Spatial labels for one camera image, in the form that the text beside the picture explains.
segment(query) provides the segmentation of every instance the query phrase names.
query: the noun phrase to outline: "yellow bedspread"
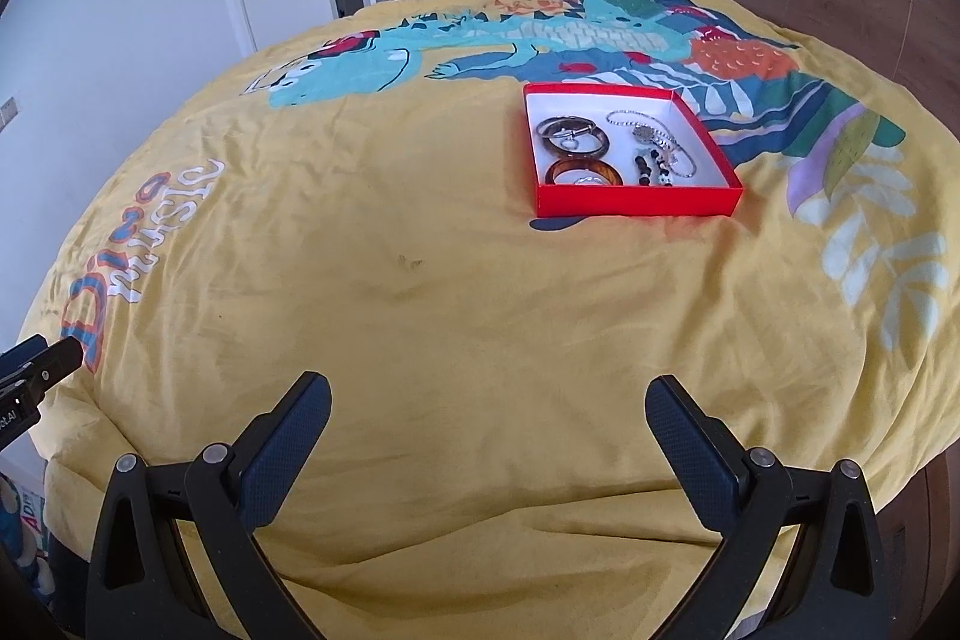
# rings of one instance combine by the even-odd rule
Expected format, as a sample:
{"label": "yellow bedspread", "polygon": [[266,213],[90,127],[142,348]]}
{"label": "yellow bedspread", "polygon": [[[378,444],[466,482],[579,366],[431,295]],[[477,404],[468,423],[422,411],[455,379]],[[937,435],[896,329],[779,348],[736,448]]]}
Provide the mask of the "yellow bedspread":
{"label": "yellow bedspread", "polygon": [[[736,213],[533,220],[521,88],[553,79],[681,90]],[[23,330],[86,350],[32,432],[47,522],[88,555],[118,456],[232,441],[310,369],[330,423],[257,535],[324,633],[647,637],[716,543],[645,424],[654,376],[785,463],[856,459],[877,506],[960,437],[958,152],[730,0],[304,33],[192,98],[64,242]]]}

